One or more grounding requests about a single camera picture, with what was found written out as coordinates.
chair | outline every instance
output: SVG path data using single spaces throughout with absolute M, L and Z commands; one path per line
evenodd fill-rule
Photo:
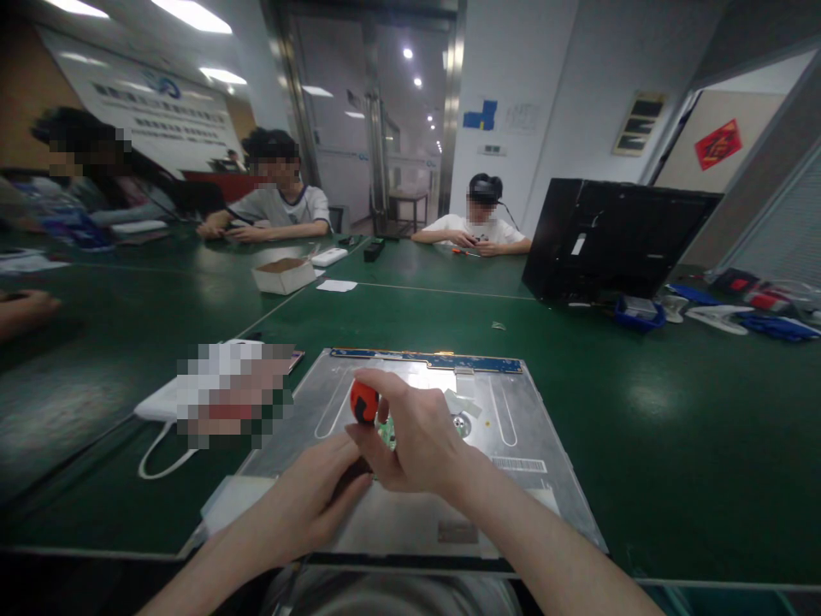
M 334 233 L 351 232 L 351 217 L 347 205 L 329 205 L 328 214 L 331 216 L 331 231 Z

glass door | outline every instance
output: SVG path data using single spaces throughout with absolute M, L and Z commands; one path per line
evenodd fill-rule
M 345 212 L 335 230 L 410 235 L 432 222 L 446 197 L 440 176 L 456 16 L 271 6 L 286 41 L 305 179 Z

circuit board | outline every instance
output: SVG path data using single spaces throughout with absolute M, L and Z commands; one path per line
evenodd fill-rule
M 376 426 L 376 429 L 379 432 L 379 437 L 385 442 L 390 450 L 393 451 L 396 449 L 396 435 L 393 433 L 393 418 L 389 417 L 385 423 L 379 423 L 377 421 Z

hand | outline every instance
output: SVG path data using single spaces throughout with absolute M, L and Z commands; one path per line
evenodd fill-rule
M 476 245 L 476 238 L 467 231 L 450 231 L 447 239 L 462 248 L 473 248 Z
M 470 461 L 482 455 L 462 440 L 439 389 L 416 389 L 392 372 L 362 369 L 354 377 L 381 394 L 381 424 L 393 416 L 396 451 L 374 426 L 345 426 L 385 488 L 394 492 L 427 491 L 450 500 L 459 481 L 470 475 Z
M 204 222 L 197 227 L 197 233 L 204 240 L 217 240 L 225 235 L 225 229 L 215 225 L 209 225 L 207 222 Z
M 0 303 L 0 341 L 45 325 L 62 305 L 45 291 L 27 289 L 19 293 L 26 297 Z
M 342 474 L 358 459 L 356 445 L 344 434 L 303 451 L 253 507 L 215 537 L 224 561 L 241 564 L 250 579 L 330 542 L 373 479 L 360 475 L 331 502 Z
M 476 250 L 479 251 L 479 254 L 483 257 L 496 257 L 497 255 L 502 254 L 502 247 L 495 242 L 486 242 L 481 241 L 476 244 Z
M 273 231 L 272 228 L 237 227 L 231 229 L 225 235 L 246 244 L 256 244 L 272 240 L 274 238 Z

cardboard box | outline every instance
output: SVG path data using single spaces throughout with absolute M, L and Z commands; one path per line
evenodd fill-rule
M 257 288 L 264 293 L 289 295 L 316 280 L 313 264 L 303 258 L 285 257 L 251 270 Z

